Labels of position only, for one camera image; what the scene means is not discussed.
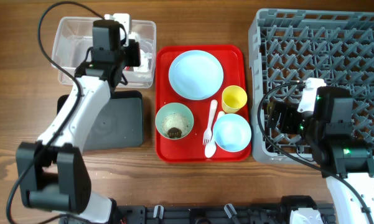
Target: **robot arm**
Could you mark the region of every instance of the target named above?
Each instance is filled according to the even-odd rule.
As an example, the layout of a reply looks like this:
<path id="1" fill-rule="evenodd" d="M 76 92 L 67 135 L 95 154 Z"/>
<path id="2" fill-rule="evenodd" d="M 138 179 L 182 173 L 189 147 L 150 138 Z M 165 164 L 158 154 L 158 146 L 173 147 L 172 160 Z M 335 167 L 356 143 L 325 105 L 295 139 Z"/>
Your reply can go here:
<path id="1" fill-rule="evenodd" d="M 352 106 L 348 90 L 309 78 L 300 104 L 269 104 L 268 121 L 270 128 L 279 122 L 283 133 L 300 134 L 311 146 L 313 159 L 321 169 L 343 178 L 361 195 L 374 222 L 372 150 L 365 141 L 351 137 Z M 334 200 L 339 223 L 369 223 L 355 194 L 341 181 L 325 173 L 322 176 Z"/>
<path id="2" fill-rule="evenodd" d="M 116 16 L 126 23 L 131 21 L 128 14 Z M 126 38 L 130 24 L 125 26 L 111 19 L 93 23 L 93 47 L 88 50 L 91 50 L 91 62 L 83 61 L 75 72 L 83 90 L 82 97 L 60 136 L 21 182 L 25 207 L 70 213 L 93 223 L 119 223 L 120 211 L 116 202 L 91 191 L 91 180 L 82 152 L 98 113 L 107 104 L 116 86 L 119 83 L 127 85 L 123 69 L 139 66 L 139 44 Z M 51 140 L 76 99 L 77 86 L 74 85 L 57 117 L 37 142 L 21 143 L 16 153 L 19 174 Z M 51 164 L 57 164 L 58 174 L 43 170 Z"/>

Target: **plastic container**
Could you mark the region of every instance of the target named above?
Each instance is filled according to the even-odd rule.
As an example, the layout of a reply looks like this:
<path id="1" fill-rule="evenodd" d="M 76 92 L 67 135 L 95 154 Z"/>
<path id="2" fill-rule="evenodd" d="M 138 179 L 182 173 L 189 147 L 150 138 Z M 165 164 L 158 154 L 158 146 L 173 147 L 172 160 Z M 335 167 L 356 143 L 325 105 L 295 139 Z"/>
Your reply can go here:
<path id="1" fill-rule="evenodd" d="M 203 50 L 221 63 L 224 71 L 223 84 L 213 96 L 204 100 L 188 100 L 178 95 L 171 87 L 169 69 L 173 60 L 189 50 Z M 173 141 L 155 131 L 155 150 L 160 159 L 171 163 L 180 162 L 230 162 L 246 159 L 251 152 L 251 144 L 240 152 L 226 152 L 217 147 L 211 158 L 205 156 L 203 133 L 207 127 L 210 102 L 221 102 L 223 90 L 230 85 L 238 85 L 246 91 L 245 68 L 242 52 L 233 45 L 191 45 L 164 47 L 157 54 L 156 62 L 156 113 L 168 103 L 182 103 L 194 115 L 194 126 L 184 138 Z M 216 114 L 222 110 L 217 106 Z M 249 122 L 249 111 L 245 105 L 237 112 Z"/>
<path id="2" fill-rule="evenodd" d="M 253 129 L 258 129 L 257 110 L 263 93 L 291 80 L 323 78 L 327 85 L 350 90 L 353 135 L 374 147 L 374 12 L 260 9 L 249 29 L 249 66 Z M 301 92 L 295 91 L 295 86 L 287 87 L 270 97 L 298 103 Z M 265 127 L 266 111 L 261 112 Z M 278 128 L 267 132 L 284 150 L 312 159 L 310 146 L 296 146 L 299 135 L 283 134 Z M 258 162 L 296 163 L 274 150 L 260 131 L 254 133 L 252 142 Z"/>
<path id="3" fill-rule="evenodd" d="M 86 56 L 87 48 L 93 45 L 93 21 L 97 17 L 64 17 L 61 19 L 55 35 L 52 49 L 52 60 L 58 63 L 70 74 L 80 65 Z M 133 20 L 131 32 L 139 35 L 139 46 L 144 53 L 151 56 L 149 70 L 134 72 L 132 69 L 124 71 L 128 85 L 119 84 L 121 88 L 149 88 L 154 81 L 155 56 L 156 56 L 156 25 L 152 21 Z M 72 85 L 71 79 L 58 71 L 58 80 L 63 85 Z"/>

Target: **dish rack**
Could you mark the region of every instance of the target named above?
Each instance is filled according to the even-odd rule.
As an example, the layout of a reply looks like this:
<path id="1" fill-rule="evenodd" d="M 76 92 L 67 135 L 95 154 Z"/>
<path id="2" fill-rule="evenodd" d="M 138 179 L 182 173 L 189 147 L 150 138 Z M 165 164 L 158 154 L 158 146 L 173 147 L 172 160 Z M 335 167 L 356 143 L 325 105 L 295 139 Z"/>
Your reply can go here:
<path id="1" fill-rule="evenodd" d="M 253 157 L 258 162 L 296 163 L 265 142 L 257 110 L 270 89 L 310 77 L 350 90 L 354 99 L 353 135 L 374 147 L 373 12 L 261 9 L 249 29 L 249 66 L 253 76 Z M 301 92 L 289 86 L 270 98 L 298 103 Z M 268 116 L 265 110 L 261 112 L 261 122 L 266 126 Z M 266 132 L 292 155 L 312 159 L 311 148 L 300 144 L 300 135 L 283 134 L 278 128 L 266 128 Z"/>

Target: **red plastic tray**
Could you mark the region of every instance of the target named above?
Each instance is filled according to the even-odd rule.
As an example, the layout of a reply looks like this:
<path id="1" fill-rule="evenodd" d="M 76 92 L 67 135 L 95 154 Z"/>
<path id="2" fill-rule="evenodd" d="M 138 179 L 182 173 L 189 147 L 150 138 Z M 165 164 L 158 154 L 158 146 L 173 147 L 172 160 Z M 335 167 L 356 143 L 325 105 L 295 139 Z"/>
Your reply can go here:
<path id="1" fill-rule="evenodd" d="M 169 82 L 169 69 L 173 60 L 181 53 L 189 50 L 203 50 L 221 63 L 224 71 L 224 81 L 221 88 L 212 97 L 205 100 L 188 100 L 178 95 Z M 222 92 L 230 85 L 238 85 L 245 89 L 245 68 L 243 55 L 234 45 L 190 45 L 162 48 L 156 57 L 156 113 L 168 103 L 182 103 L 194 115 L 194 126 L 191 132 L 180 140 L 169 140 L 155 132 L 156 154 L 166 162 L 228 162 L 246 159 L 251 152 L 251 143 L 240 152 L 226 152 L 217 146 L 216 153 L 210 159 L 205 157 L 203 133 L 207 127 L 210 102 L 218 101 L 217 113 L 222 110 Z M 245 105 L 237 112 L 249 122 L 248 106 Z"/>

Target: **white bracket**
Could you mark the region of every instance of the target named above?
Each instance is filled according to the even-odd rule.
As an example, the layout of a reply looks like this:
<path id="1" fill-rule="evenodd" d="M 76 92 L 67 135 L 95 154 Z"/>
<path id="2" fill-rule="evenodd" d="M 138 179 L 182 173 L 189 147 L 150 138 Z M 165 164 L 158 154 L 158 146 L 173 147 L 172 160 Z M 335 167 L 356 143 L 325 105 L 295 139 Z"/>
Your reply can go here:
<path id="1" fill-rule="evenodd" d="M 131 16 L 127 13 L 115 13 L 113 15 L 105 14 L 105 19 L 111 19 L 123 25 L 126 33 L 124 33 L 123 30 L 120 30 L 120 39 L 123 40 L 124 38 L 126 38 L 126 43 L 124 44 L 124 46 L 127 47 L 129 45 L 128 34 L 131 31 Z"/>
<path id="2" fill-rule="evenodd" d="M 321 86 L 326 86 L 326 83 L 321 78 L 308 78 L 305 81 L 306 86 L 303 89 L 301 101 L 297 112 L 303 113 L 305 111 L 314 111 L 316 104 L 317 89 Z"/>

